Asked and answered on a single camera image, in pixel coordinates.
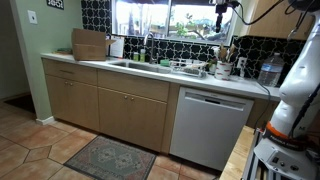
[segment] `faucet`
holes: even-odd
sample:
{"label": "faucet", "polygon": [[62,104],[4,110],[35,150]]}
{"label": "faucet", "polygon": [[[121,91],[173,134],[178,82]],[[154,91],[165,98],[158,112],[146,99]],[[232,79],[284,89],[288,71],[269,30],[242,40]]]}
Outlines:
{"label": "faucet", "polygon": [[152,34],[151,32],[144,37],[143,45],[144,45],[144,46],[147,45],[149,36],[151,37],[151,57],[150,57],[150,62],[149,62],[149,63],[150,63],[150,64],[156,64],[156,63],[158,62],[158,56],[159,56],[159,54],[157,53],[157,58],[154,58],[154,57],[153,57],[154,36],[153,36],[153,34]]}

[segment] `countertop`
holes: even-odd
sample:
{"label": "countertop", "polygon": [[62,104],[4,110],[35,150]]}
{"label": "countertop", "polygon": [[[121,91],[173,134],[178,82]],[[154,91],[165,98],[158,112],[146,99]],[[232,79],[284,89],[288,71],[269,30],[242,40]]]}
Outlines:
{"label": "countertop", "polygon": [[[208,75],[204,79],[199,79],[197,77],[190,77],[179,74],[159,74],[154,72],[148,72],[143,70],[131,69],[126,67],[120,67],[112,65],[112,63],[118,61],[129,61],[118,58],[108,57],[106,61],[76,61],[72,55],[58,55],[52,53],[43,53],[41,57],[79,64],[83,66],[94,67],[98,69],[105,69],[114,72],[126,73],[141,77],[147,77],[152,79],[158,79],[162,81],[168,81],[173,83],[178,83],[181,85],[204,88],[209,90],[215,90],[225,93],[231,93],[234,95],[248,96],[252,98],[268,99],[266,90],[264,90],[257,82],[250,79],[241,79],[238,76],[232,76],[230,81],[222,81],[215,79],[212,75]],[[271,94],[271,100],[280,101],[279,98],[279,88],[267,87]]]}
{"label": "countertop", "polygon": [[228,162],[222,171],[220,180],[239,180],[242,177],[253,137],[253,129],[244,126]]}

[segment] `dish rack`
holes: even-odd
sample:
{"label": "dish rack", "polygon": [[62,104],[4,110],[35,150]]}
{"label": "dish rack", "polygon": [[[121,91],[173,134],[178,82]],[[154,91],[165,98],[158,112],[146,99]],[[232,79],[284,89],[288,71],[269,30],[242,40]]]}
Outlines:
{"label": "dish rack", "polygon": [[172,60],[169,62],[169,65],[172,68],[172,73],[194,76],[198,78],[205,78],[207,76],[207,73],[205,72],[205,66],[207,65],[206,62],[190,59],[177,60]]}

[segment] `cabinet door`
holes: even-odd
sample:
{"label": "cabinet door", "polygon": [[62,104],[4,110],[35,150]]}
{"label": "cabinet door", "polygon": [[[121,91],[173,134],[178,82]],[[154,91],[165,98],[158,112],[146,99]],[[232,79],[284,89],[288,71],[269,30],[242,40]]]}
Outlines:
{"label": "cabinet door", "polygon": [[[255,2],[250,1],[250,4],[246,9],[248,9],[248,12],[250,12],[251,9],[254,9],[253,12],[251,12],[253,13],[251,14],[251,21],[257,19],[262,13],[264,13],[277,1],[278,0],[255,0]],[[244,27],[247,28],[246,34],[252,36],[287,38],[291,30],[295,28],[299,15],[301,13],[301,11],[296,10],[290,15],[285,15],[284,12],[288,5],[288,1],[284,1],[256,24]],[[307,15],[293,39],[307,39],[313,22],[314,18]]]}
{"label": "cabinet door", "polygon": [[130,95],[128,105],[127,141],[159,152],[166,103]]}
{"label": "cabinet door", "polygon": [[70,121],[67,80],[46,75],[46,81],[53,116]]}
{"label": "cabinet door", "polygon": [[67,90],[71,121],[99,131],[98,88],[69,81]]}
{"label": "cabinet door", "polygon": [[126,140],[128,94],[99,88],[100,131]]}

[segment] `cardboard box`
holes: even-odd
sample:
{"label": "cardboard box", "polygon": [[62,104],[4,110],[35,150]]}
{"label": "cardboard box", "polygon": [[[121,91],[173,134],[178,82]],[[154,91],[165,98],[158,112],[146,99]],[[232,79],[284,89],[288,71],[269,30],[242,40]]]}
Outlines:
{"label": "cardboard box", "polygon": [[77,61],[105,61],[106,53],[114,40],[106,40],[104,32],[73,29],[72,49]]}

